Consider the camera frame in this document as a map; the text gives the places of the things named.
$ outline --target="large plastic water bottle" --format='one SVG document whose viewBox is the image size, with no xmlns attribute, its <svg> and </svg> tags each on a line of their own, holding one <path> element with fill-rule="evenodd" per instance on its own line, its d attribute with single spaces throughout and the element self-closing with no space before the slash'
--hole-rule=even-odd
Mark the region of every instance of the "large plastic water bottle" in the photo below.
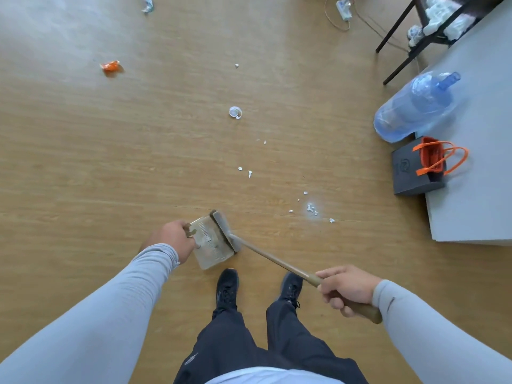
<svg viewBox="0 0 512 384">
<path fill-rule="evenodd" d="M 459 73 L 444 79 L 432 72 L 417 76 L 377 111 L 375 130 L 384 140 L 395 143 L 430 128 L 453 109 L 449 88 L 458 80 Z"/>
</svg>

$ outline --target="shoe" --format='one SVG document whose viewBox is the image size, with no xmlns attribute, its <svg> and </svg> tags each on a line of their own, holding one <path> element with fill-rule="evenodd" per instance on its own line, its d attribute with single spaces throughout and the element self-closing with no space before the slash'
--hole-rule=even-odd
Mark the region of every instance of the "shoe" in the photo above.
<svg viewBox="0 0 512 384">
<path fill-rule="evenodd" d="M 301 305 L 297 302 L 298 296 L 302 290 L 303 279 L 292 272 L 288 272 L 281 283 L 281 295 L 279 301 L 290 302 L 296 309 Z"/>
<path fill-rule="evenodd" d="M 237 292 L 240 281 L 234 268 L 222 271 L 217 282 L 217 309 L 237 309 Z"/>
</svg>

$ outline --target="broom handle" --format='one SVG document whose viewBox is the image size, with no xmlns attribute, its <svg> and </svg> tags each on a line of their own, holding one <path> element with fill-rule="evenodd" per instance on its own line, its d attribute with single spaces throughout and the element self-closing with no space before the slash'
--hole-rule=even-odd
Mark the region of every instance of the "broom handle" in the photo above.
<svg viewBox="0 0 512 384">
<path fill-rule="evenodd" d="M 232 233 L 229 234 L 229 237 L 239 241 L 240 244 L 246 246 L 247 248 L 251 249 L 252 251 L 254 251 L 256 253 L 259 253 L 261 256 L 269 259 L 270 261 L 276 263 L 277 265 L 280 265 L 284 269 L 300 276 L 301 278 L 303 278 L 305 281 L 307 281 L 312 286 L 318 287 L 320 284 L 322 284 L 322 278 L 318 277 L 314 273 L 302 271 L 300 268 L 297 268 L 297 267 L 281 260 L 280 258 L 275 257 L 274 255 L 272 255 L 272 253 L 268 253 L 268 252 L 265 252 L 264 250 L 261 250 L 260 248 L 248 243 L 246 240 L 244 240 Z M 334 298 L 334 297 L 340 298 L 343 301 L 343 303 L 345 304 L 345 306 L 350 307 L 353 312 L 368 318 L 373 323 L 379 324 L 382 322 L 382 314 L 377 307 L 373 307 L 372 305 L 368 305 L 366 303 L 358 303 L 358 302 L 350 301 L 349 299 L 341 296 L 341 294 L 336 290 L 331 291 L 329 293 L 329 296 L 331 298 Z"/>
</svg>

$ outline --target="orange bag handle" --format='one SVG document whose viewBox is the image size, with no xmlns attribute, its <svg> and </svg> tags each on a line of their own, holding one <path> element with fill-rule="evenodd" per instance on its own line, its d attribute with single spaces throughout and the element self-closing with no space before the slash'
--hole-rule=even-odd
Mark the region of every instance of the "orange bag handle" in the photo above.
<svg viewBox="0 0 512 384">
<path fill-rule="evenodd" d="M 452 142 L 450 141 L 432 141 L 432 142 L 429 142 L 429 143 L 420 143 L 418 145 L 416 145 L 414 148 L 413 148 L 413 152 L 415 151 L 418 151 L 419 149 L 421 148 L 424 148 L 424 147 L 427 147 L 429 145 L 437 145 L 437 144 L 450 144 L 451 147 L 449 148 L 444 148 L 442 150 L 443 152 L 443 157 L 441 159 L 439 159 L 439 161 L 437 161 L 436 163 L 432 164 L 430 167 L 423 167 L 423 168 L 420 168 L 418 170 L 416 170 L 416 174 L 419 176 L 419 175 L 424 175 L 426 173 L 429 173 L 431 171 L 438 171 L 436 170 L 436 166 L 438 166 L 440 163 L 444 162 L 446 159 L 448 159 L 449 157 L 453 156 L 455 154 L 455 151 L 458 150 L 458 149 L 462 149 L 464 151 L 464 155 L 462 156 L 462 158 L 458 161 L 457 164 L 455 164 L 452 168 L 450 168 L 449 170 L 446 170 L 445 171 L 445 175 L 449 174 L 449 173 L 452 173 L 453 171 L 455 171 L 455 169 L 457 169 L 462 163 L 464 163 L 467 159 L 467 157 L 469 156 L 470 154 L 470 151 L 467 149 L 467 148 L 464 148 L 464 147 L 457 147 L 455 144 L 453 144 Z"/>
</svg>

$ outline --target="long sleeve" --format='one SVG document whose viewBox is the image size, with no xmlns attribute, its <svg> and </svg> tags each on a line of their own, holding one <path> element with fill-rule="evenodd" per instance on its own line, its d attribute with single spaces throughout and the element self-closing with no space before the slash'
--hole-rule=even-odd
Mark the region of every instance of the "long sleeve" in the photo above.
<svg viewBox="0 0 512 384">
<path fill-rule="evenodd" d="M 384 280 L 373 305 L 407 363 L 424 384 L 509 384 L 512 361 L 471 337 L 412 292 Z"/>
<path fill-rule="evenodd" d="M 152 245 L 104 286 L 40 330 L 0 364 L 9 384 L 126 384 L 162 285 L 179 265 Z"/>
</svg>

